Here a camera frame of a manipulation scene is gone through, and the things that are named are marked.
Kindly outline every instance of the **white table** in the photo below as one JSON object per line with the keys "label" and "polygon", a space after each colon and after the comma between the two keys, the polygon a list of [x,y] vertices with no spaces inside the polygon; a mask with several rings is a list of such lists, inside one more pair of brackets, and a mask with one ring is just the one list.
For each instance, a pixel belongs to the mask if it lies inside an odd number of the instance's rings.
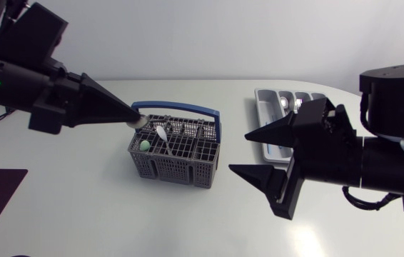
{"label": "white table", "polygon": [[[345,104],[358,134],[360,97],[297,81],[104,81],[128,104],[178,101],[221,112],[222,144],[211,189],[140,178],[127,152],[125,124],[27,129],[29,114],[0,121],[0,168],[28,175],[0,216],[0,256],[404,256],[400,200],[361,211],[341,186],[306,181],[292,221],[275,217],[266,197],[228,169],[263,163],[254,88],[320,91]],[[200,117],[173,110],[145,114]],[[355,190],[378,201],[384,193]]]}

